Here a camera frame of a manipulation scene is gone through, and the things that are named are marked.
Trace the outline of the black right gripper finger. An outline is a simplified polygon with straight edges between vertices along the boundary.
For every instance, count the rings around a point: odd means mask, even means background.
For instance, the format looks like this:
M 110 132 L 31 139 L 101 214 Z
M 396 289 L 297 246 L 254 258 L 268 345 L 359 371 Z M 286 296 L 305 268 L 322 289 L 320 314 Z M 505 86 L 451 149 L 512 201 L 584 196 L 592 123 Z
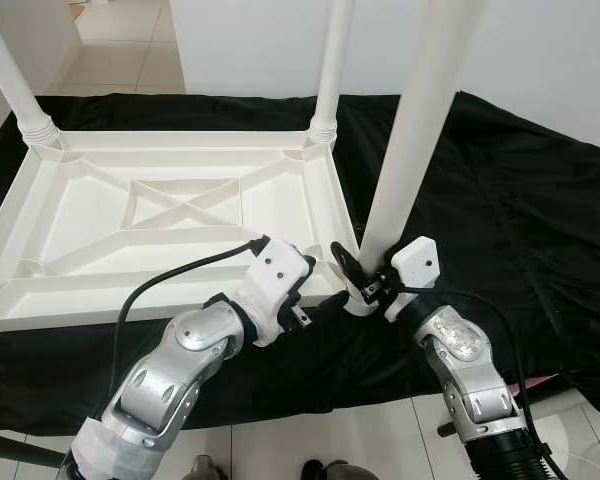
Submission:
M 360 262 L 340 242 L 329 243 L 329 251 L 331 251 L 332 259 L 336 261 L 341 274 L 344 275 L 347 289 L 350 292 L 377 292 L 376 279 L 365 273 Z

